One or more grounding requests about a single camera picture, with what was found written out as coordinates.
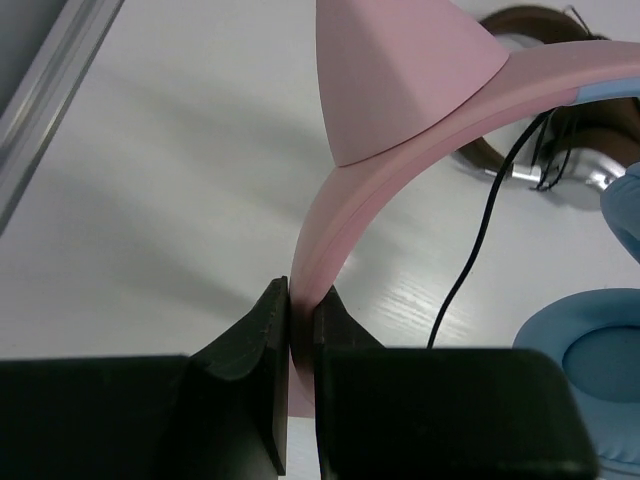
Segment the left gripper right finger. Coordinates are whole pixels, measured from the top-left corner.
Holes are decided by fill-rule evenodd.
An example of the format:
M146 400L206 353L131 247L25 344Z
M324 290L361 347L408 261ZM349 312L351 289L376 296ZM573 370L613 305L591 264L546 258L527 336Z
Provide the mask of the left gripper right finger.
M313 314L325 479L594 479L560 367L510 348L386 347L330 290Z

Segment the pink blue cat-ear headphones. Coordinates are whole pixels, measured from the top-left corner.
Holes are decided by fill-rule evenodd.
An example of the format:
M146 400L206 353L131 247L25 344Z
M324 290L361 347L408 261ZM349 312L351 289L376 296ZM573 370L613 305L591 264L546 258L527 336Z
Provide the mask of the pink blue cat-ear headphones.
M635 43L511 52L447 1L320 1L320 99L334 169L300 231L290 285L296 374L288 412L316 423L313 314L379 211L437 161L514 121L537 129L588 87L639 81ZM564 374L598 461L594 479L639 475L639 293L601 289L532 316L510 349Z

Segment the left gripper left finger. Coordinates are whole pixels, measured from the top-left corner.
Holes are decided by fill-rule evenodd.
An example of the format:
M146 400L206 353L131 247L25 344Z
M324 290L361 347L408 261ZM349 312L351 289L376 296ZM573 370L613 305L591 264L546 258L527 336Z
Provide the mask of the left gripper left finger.
M193 355L5 360L5 479L275 479L286 470L288 285Z

